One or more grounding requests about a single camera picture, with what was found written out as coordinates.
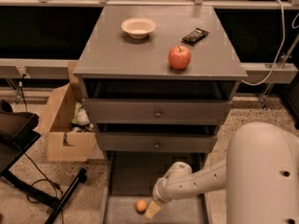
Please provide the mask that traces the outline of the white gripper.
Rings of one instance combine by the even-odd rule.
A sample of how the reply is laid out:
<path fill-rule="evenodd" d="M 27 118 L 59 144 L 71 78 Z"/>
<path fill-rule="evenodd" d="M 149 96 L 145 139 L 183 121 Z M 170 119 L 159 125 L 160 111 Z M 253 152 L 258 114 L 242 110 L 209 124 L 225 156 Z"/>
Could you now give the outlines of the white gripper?
<path fill-rule="evenodd" d="M 164 177 L 157 179 L 152 191 L 154 201 L 149 203 L 149 206 L 144 214 L 146 218 L 153 218 L 161 210 L 162 204 L 167 204 L 171 201 L 166 192 L 166 181 L 167 179 Z"/>

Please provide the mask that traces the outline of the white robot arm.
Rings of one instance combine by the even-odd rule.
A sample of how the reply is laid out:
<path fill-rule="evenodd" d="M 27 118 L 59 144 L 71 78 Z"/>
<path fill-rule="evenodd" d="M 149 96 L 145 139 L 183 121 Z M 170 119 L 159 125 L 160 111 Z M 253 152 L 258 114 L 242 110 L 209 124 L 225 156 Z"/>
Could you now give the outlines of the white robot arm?
<path fill-rule="evenodd" d="M 201 171 L 177 161 L 157 179 L 145 217 L 163 205 L 226 190 L 227 224 L 299 224 L 299 138 L 264 122 L 233 134 L 226 159 Z"/>

